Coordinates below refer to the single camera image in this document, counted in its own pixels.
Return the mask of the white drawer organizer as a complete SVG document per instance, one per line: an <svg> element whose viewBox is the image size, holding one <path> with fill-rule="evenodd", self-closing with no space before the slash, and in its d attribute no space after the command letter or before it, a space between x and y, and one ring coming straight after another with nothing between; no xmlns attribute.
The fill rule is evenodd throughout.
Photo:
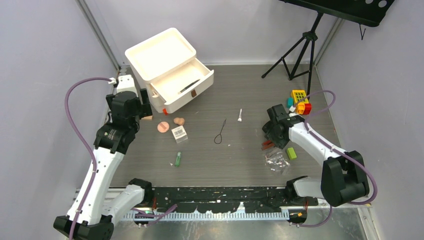
<svg viewBox="0 0 424 240"><path fill-rule="evenodd" d="M158 113L172 114L197 98L214 83L214 71L175 27L168 28L124 52L138 84L147 90ZM182 94L180 90L200 79Z"/></svg>

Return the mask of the dark green makeup stick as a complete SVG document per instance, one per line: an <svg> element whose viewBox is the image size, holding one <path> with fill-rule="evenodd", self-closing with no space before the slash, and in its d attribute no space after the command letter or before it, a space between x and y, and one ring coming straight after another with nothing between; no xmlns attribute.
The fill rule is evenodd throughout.
<svg viewBox="0 0 424 240"><path fill-rule="evenodd" d="M178 92L178 94L182 94L184 91L188 90L191 86L193 86L194 84L196 84L199 81L200 81L200 79L197 79L197 80L191 82L190 84L188 84L187 86L185 86L182 90L180 90Z"/></svg>

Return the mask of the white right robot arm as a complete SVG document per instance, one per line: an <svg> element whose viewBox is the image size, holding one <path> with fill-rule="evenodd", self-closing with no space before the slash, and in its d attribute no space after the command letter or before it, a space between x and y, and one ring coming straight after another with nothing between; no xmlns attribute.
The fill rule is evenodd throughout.
<svg viewBox="0 0 424 240"><path fill-rule="evenodd" d="M322 137L305 119L286 112L278 104L267 109L269 121L262 131L275 147L283 149L289 142L303 148L320 166L321 177L300 176L287 181L285 198L299 205L305 197L324 199L332 207L354 203L370 192L362 155L346 151Z"/></svg>

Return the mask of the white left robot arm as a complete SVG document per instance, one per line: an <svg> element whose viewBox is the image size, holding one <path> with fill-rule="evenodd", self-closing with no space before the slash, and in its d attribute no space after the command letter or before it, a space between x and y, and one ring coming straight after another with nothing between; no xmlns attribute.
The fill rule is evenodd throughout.
<svg viewBox="0 0 424 240"><path fill-rule="evenodd" d="M140 129L140 118L152 115L149 103L138 93L121 91L106 96L111 122L97 132L90 164L81 189L66 215L54 220L53 228L71 240L109 240L116 223L136 205L153 202L152 184L134 178L123 192L104 204L112 178L129 145Z"/></svg>

